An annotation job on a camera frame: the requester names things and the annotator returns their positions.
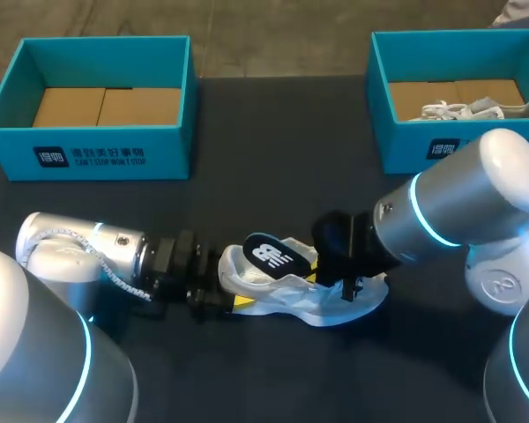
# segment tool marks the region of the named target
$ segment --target robot logo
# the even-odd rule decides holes
[[[493,270],[481,275],[482,289],[490,299],[510,304],[521,296],[521,285],[517,278],[507,271]]]

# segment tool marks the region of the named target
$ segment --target screw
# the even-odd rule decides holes
[[[382,204],[382,213],[389,213],[392,210],[394,210],[394,207],[391,205],[391,203]]]

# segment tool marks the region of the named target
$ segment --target cardboard divider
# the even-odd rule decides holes
[[[34,127],[176,125],[179,88],[47,88]]]

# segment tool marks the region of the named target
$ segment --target shoe tongue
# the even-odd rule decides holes
[[[268,234],[249,235],[243,243],[243,254],[253,266],[273,279],[286,275],[306,278],[313,273],[306,257]]]

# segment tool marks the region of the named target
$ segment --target brown cardboard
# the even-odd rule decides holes
[[[34,127],[96,126],[104,92],[104,88],[47,88]]]
[[[393,82],[390,92],[400,121],[419,117],[421,108],[433,102],[429,82]]]
[[[390,83],[390,91],[400,121],[420,117],[423,106],[440,100],[459,103],[454,82],[394,82]]]
[[[133,88],[138,125],[176,125],[180,111],[178,88]]]
[[[525,102],[513,79],[474,79],[457,81],[460,102],[470,104],[489,97],[506,106],[523,106]]]
[[[489,97],[507,106],[525,104],[513,79],[475,79],[454,82],[394,82],[391,97],[399,121],[420,117],[421,108],[438,101],[470,104]]]
[[[98,126],[176,125],[178,88],[107,89]]]
[[[135,104],[133,91],[110,89],[106,90],[104,102],[98,119],[98,126],[123,126],[134,125]]]

